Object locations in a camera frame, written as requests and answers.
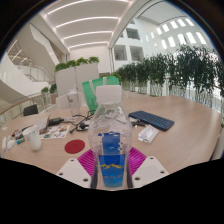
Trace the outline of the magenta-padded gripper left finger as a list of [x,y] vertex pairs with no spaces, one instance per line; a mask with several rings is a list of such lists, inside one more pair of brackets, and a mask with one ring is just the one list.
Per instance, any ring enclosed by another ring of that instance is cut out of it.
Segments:
[[93,152],[88,150],[77,159],[70,158],[56,175],[81,187],[89,188],[94,175],[94,166]]

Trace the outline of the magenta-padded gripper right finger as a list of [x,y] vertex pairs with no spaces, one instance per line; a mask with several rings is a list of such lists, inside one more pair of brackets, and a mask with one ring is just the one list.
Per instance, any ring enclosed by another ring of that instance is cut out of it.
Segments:
[[128,187],[140,188],[168,175],[168,171],[154,157],[147,157],[136,148],[129,154]]

